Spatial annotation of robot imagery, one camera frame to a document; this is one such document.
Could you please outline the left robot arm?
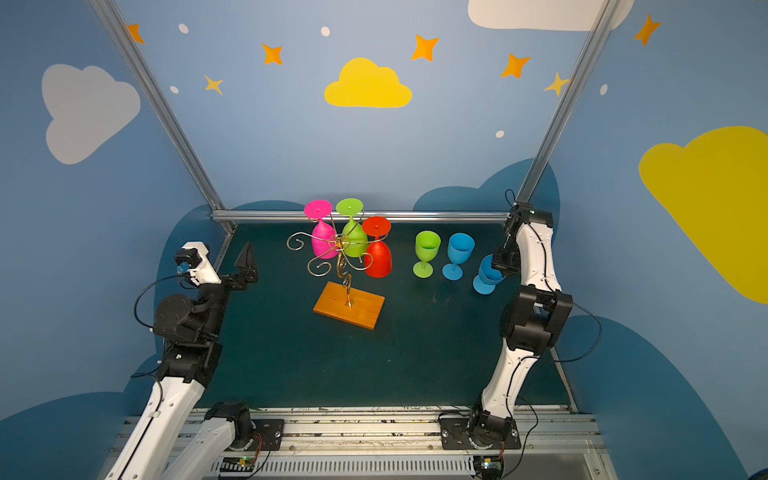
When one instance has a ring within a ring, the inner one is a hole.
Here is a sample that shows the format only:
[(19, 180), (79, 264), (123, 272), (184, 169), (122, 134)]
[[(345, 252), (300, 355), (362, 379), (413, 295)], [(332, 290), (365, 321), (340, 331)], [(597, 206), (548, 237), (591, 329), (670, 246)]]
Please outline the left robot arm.
[(219, 342), (229, 297), (258, 280), (253, 248), (246, 244), (236, 273), (220, 276), (202, 242), (187, 242), (175, 254), (175, 278), (197, 293), (173, 294), (158, 305), (151, 332), (162, 338), (163, 354), (149, 373), (152, 391), (138, 423), (109, 479), (201, 479), (226, 450), (260, 448), (244, 403), (219, 402), (211, 407), (195, 437), (178, 457), (171, 451), (189, 414), (210, 385), (223, 350)]

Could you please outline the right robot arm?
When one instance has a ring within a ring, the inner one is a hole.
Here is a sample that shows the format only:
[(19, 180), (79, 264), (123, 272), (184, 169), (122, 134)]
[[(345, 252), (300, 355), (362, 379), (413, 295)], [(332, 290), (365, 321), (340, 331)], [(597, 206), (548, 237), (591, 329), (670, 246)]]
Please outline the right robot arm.
[(483, 258), (473, 280), (475, 291), (484, 295), (492, 293), (507, 277), (517, 275), (520, 280), (517, 295), (501, 313), (499, 360), (467, 423), (470, 442), (479, 449), (520, 446), (515, 438), (515, 401), (530, 369), (555, 346), (576, 307), (556, 277), (553, 215), (513, 200), (504, 234), (502, 245)]

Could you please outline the blue wine glass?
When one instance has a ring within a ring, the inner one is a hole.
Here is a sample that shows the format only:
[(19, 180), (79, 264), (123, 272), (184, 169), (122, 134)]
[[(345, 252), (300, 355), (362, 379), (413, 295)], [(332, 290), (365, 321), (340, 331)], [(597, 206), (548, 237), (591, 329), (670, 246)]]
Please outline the blue wine glass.
[(481, 295), (490, 295), (496, 286), (504, 280), (504, 275), (492, 266), (493, 255), (486, 255), (478, 268), (478, 273), (472, 281), (473, 289)]
[(461, 265), (472, 255), (475, 240), (463, 232), (454, 233), (448, 241), (447, 255), (449, 263), (442, 268), (442, 275), (449, 281), (458, 281), (463, 276)]

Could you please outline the pink wine glass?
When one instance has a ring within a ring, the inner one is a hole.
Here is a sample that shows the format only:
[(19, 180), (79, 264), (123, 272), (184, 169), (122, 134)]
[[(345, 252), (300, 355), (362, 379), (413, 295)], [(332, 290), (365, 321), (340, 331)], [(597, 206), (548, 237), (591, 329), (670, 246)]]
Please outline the pink wine glass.
[(311, 233), (312, 249), (316, 257), (324, 260), (334, 259), (338, 255), (336, 230), (325, 221), (331, 218), (333, 207), (326, 200), (314, 200), (304, 208), (304, 214), (315, 223)]

